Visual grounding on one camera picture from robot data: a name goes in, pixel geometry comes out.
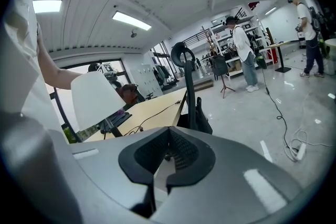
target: tripod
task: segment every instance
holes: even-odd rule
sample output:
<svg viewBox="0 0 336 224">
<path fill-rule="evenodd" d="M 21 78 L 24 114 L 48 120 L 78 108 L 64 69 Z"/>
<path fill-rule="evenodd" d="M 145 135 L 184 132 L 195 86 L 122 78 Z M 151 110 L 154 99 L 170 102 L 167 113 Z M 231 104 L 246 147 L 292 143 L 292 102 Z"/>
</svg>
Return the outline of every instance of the tripod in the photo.
<svg viewBox="0 0 336 224">
<path fill-rule="evenodd" d="M 222 82 L 223 82 L 223 88 L 222 88 L 222 90 L 221 90 L 220 92 L 223 92 L 223 91 L 224 91 L 224 93 L 223 93 L 223 98 L 224 98 L 224 97 L 225 97 L 225 90 L 226 90 L 226 89 L 232 90 L 232 91 L 234 91 L 234 92 L 235 92 L 236 90 L 231 89 L 231 88 L 229 88 L 229 87 L 227 87 L 227 86 L 225 85 L 223 75 L 221 75 L 221 78 L 222 78 Z"/>
</svg>

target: sneakers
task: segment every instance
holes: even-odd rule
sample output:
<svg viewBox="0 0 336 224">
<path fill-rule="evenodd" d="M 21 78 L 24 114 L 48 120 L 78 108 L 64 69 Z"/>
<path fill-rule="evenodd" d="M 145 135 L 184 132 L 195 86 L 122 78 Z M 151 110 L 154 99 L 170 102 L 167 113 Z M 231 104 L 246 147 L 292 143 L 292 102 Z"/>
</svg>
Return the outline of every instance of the sneakers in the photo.
<svg viewBox="0 0 336 224">
<path fill-rule="evenodd" d="M 250 87 L 247 88 L 248 92 L 254 92 L 256 90 L 259 90 L 258 85 L 250 86 Z"/>
<path fill-rule="evenodd" d="M 300 76 L 302 76 L 302 77 L 304 77 L 304 78 L 308 78 L 308 77 L 309 77 L 309 74 L 304 73 L 304 72 L 301 72 L 301 73 L 300 73 Z"/>
<path fill-rule="evenodd" d="M 315 73 L 315 74 L 314 74 L 314 76 L 315 76 L 315 77 L 324 78 L 324 75 L 323 75 L 323 74 L 321 74 L 321 73 L 318 73 L 318 72 L 317 72 L 317 73 Z"/>
</svg>

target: chair headrest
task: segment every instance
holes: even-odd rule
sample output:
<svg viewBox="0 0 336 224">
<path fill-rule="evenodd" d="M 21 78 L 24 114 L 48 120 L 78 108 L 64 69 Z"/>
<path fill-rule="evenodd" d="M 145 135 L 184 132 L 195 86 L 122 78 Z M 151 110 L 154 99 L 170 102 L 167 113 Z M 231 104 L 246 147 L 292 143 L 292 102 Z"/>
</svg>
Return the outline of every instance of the chair headrest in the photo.
<svg viewBox="0 0 336 224">
<path fill-rule="evenodd" d="M 173 63 L 178 67 L 184 67 L 185 63 L 181 61 L 181 54 L 190 53 L 192 61 L 195 61 L 195 55 L 191 50 L 189 50 L 183 42 L 178 42 L 172 49 L 171 58 Z"/>
</svg>

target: fluorescent light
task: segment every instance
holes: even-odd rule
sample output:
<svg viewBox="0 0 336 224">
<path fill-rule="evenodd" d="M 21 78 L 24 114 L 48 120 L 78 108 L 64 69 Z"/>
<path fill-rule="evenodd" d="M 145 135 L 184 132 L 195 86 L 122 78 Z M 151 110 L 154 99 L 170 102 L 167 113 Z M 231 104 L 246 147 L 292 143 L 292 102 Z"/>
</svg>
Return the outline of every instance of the fluorescent light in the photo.
<svg viewBox="0 0 336 224">
<path fill-rule="evenodd" d="M 275 10 L 277 7 L 274 7 L 274 8 L 272 8 L 272 9 L 270 9 L 267 13 L 265 13 L 265 15 L 267 15 L 267 14 L 269 14 L 269 13 L 271 13 L 273 10 Z"/>
<path fill-rule="evenodd" d="M 131 16 L 128 16 L 124 13 L 121 13 L 121 12 L 116 12 L 116 14 L 112 17 L 113 20 L 118 20 L 118 21 L 121 21 L 121 22 L 124 22 L 124 23 L 127 23 L 127 24 L 130 24 L 130 25 L 134 25 L 134 26 L 137 26 L 137 27 L 140 27 L 144 30 L 148 30 L 151 28 L 150 25 L 148 24 L 145 24 L 144 22 L 140 21 L 140 20 L 137 20 Z"/>
<path fill-rule="evenodd" d="M 62 0 L 34 0 L 33 7 L 35 13 L 59 12 Z"/>
</svg>

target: gray floor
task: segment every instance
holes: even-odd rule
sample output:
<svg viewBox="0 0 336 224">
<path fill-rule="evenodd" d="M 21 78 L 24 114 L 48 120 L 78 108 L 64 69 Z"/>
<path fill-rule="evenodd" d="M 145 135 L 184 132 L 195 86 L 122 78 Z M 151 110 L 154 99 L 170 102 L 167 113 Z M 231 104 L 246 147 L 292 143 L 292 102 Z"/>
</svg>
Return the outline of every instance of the gray floor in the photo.
<svg viewBox="0 0 336 224">
<path fill-rule="evenodd" d="M 284 54 L 285 65 L 303 69 L 306 64 L 302 56 L 304 52 L 296 50 Z M 325 71 L 333 73 L 331 63 L 326 61 L 325 64 Z M 304 106 L 302 130 L 307 132 L 308 142 L 336 145 L 336 105 L 328 96 L 329 93 L 336 94 L 336 76 L 302 78 L 299 76 L 300 69 L 292 68 L 280 73 L 275 72 L 277 67 L 268 66 L 264 73 L 270 94 L 286 119 L 287 142 L 300 126 Z M 236 92 L 227 90 L 224 99 L 220 93 L 223 87 L 221 81 L 214 81 L 214 87 L 196 92 L 196 97 L 202 98 L 203 112 L 209 119 L 214 135 L 243 143 L 261 155 L 264 155 L 264 151 L 260 142 L 264 141 L 273 163 L 289 172 L 302 187 L 307 187 L 323 176 L 336 147 L 308 145 L 302 161 L 294 163 L 288 159 L 283 142 L 285 125 L 283 120 L 276 119 L 279 113 L 266 93 L 261 69 L 257 73 L 258 91 L 247 92 L 244 77 L 238 76 L 232 78 L 231 82 L 225 79 L 227 86 Z M 163 162 L 156 177 L 156 187 L 164 189 L 164 179 L 172 173 L 172 168 L 173 162 Z"/>
</svg>

